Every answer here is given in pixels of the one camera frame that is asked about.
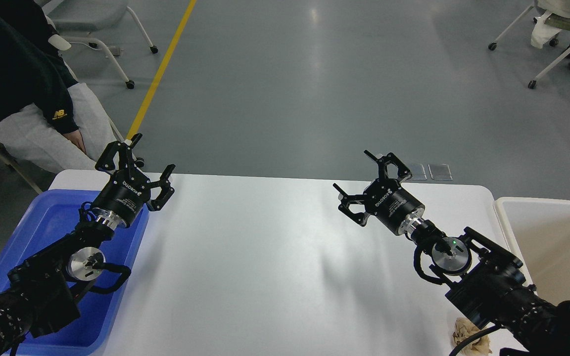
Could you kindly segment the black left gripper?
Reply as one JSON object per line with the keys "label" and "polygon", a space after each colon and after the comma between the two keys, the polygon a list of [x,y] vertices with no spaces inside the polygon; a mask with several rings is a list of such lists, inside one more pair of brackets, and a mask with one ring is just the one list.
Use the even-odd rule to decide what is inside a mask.
{"label": "black left gripper", "polygon": [[[149,182],[149,178],[140,170],[144,167],[144,160],[134,158],[133,148],[142,136],[142,133],[136,133],[130,140],[116,140],[107,144],[95,163],[97,171],[111,176],[92,202],[92,213],[95,222],[112,230],[118,227],[129,228],[145,203],[149,211],[160,211],[175,192],[170,182],[175,164],[167,165],[157,181]],[[158,187],[161,189],[160,194],[150,200],[149,190]]]}

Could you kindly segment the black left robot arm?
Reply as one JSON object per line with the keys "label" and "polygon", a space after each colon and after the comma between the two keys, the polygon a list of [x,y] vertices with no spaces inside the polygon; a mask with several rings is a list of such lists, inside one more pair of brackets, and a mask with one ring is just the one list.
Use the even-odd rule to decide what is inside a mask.
{"label": "black left robot arm", "polygon": [[28,333],[34,337],[56,333],[81,316],[78,303],[86,293],[117,291],[131,269],[105,261],[101,244],[110,241],[117,228],[128,228],[143,207],[159,211],[175,190],[167,165],[159,180],[152,181],[133,154],[142,135],[106,146],[95,169],[110,175],[92,202],[79,208],[79,222],[72,232],[28,257],[7,273],[9,288],[0,293],[0,355],[15,355]]}

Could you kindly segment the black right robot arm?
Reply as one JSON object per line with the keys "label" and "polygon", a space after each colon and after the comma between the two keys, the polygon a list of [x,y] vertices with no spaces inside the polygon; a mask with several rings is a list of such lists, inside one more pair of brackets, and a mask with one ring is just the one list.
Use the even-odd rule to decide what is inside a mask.
{"label": "black right robot arm", "polygon": [[555,306],[538,297],[533,284],[525,285],[523,262],[473,228],[447,236],[423,218],[423,203],[402,187],[412,177],[407,165],[394,153],[366,155],[377,164],[378,178],[361,194],[340,189],[338,209],[361,226],[374,216],[396,236],[416,244],[416,273],[432,284],[446,284],[450,290],[445,297],[478,328],[451,355],[507,329],[524,350],[504,348],[502,356],[570,356],[570,301]]}

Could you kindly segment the person's left hand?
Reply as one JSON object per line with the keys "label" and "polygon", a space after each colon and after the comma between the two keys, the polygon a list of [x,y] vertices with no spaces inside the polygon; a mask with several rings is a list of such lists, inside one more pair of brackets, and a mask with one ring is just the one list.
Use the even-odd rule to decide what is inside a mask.
{"label": "person's left hand", "polygon": [[83,153],[87,153],[80,130],[72,131],[70,133],[63,133],[62,136],[74,144]]}

